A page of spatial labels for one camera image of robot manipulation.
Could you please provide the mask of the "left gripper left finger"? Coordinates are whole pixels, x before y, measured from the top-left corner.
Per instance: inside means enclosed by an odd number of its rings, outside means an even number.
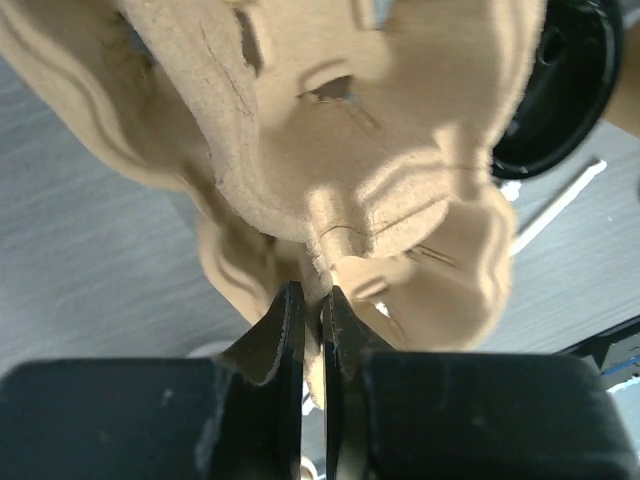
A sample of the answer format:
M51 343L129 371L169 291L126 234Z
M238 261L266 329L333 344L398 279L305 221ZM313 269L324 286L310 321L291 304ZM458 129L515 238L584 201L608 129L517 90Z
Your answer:
M297 479L305 302L209 358L29 361L1 380L5 479Z

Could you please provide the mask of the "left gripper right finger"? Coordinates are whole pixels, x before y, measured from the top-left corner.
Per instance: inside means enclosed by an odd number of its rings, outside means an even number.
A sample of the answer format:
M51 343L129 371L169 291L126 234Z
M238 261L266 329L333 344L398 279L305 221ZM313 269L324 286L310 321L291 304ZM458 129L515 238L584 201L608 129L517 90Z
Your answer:
M403 352L333 289L323 311L330 479L635 479L600 376L571 355Z

